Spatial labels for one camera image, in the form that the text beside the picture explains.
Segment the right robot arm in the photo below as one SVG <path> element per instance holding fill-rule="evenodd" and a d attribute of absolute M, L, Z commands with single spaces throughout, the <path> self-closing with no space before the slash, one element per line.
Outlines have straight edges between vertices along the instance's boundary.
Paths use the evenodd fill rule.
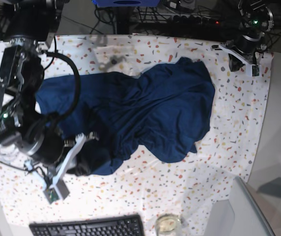
<path fill-rule="evenodd" d="M 81 89 L 74 62 L 49 48 L 58 30 L 63 0 L 12 0 L 14 16 L 10 22 L 0 64 L 0 145 L 15 145 L 22 153 L 45 166 L 65 156 L 64 140 L 57 128 L 76 108 Z M 66 62 L 74 74 L 74 96 L 63 113 L 40 114 L 35 95 L 44 81 L 41 54 Z"/>

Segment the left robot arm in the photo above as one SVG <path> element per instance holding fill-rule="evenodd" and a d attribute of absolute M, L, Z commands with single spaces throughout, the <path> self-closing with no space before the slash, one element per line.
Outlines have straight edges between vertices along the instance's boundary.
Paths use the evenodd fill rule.
<path fill-rule="evenodd" d="M 249 76 L 257 77 L 260 75 L 259 61 L 267 51 L 265 34 L 273 28 L 274 16 L 264 0 L 241 0 L 238 10 L 241 33 L 226 44 L 229 68 L 235 72 L 245 67 Z"/>

